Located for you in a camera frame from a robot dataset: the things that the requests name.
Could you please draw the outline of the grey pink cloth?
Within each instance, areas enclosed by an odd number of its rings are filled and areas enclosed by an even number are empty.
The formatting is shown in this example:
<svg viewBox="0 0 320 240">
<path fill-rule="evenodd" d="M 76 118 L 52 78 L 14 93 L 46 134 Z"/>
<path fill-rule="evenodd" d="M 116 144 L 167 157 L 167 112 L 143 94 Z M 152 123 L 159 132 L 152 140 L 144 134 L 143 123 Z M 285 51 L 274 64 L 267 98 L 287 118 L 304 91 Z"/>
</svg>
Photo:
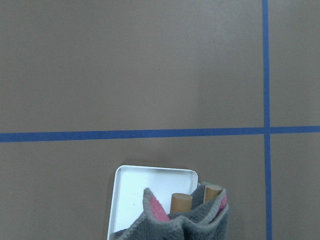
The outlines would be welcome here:
<svg viewBox="0 0 320 240">
<path fill-rule="evenodd" d="M 191 194 L 188 212 L 167 215 L 149 188 L 143 191 L 143 212 L 127 229 L 114 232 L 111 240 L 225 240 L 229 205 L 225 188 L 203 203 L 208 182 L 199 183 Z"/>
</svg>

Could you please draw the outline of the wooden rack peg right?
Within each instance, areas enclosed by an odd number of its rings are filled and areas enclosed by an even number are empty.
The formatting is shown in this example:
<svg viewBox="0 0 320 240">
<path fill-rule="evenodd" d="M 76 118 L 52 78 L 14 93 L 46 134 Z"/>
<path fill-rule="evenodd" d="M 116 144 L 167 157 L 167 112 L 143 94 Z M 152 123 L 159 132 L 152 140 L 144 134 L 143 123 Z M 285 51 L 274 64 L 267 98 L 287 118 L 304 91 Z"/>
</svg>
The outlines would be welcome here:
<svg viewBox="0 0 320 240">
<path fill-rule="evenodd" d="M 222 187 L 218 185 L 208 184 L 204 188 L 204 196 L 203 196 L 203 203 L 207 203 L 212 199 L 215 199 L 221 192 Z"/>
</svg>

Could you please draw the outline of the white tray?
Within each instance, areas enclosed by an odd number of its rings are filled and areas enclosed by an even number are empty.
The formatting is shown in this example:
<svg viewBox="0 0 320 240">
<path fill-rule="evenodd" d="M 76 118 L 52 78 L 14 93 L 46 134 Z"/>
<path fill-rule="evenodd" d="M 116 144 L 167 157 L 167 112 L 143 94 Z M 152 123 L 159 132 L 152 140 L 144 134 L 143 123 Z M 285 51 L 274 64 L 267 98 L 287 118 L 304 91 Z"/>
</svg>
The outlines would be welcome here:
<svg viewBox="0 0 320 240">
<path fill-rule="evenodd" d="M 197 186 L 198 174 L 190 169 L 121 165 L 115 171 L 107 239 L 141 215 L 144 189 L 153 192 L 168 214 L 173 193 L 190 195 Z"/>
</svg>

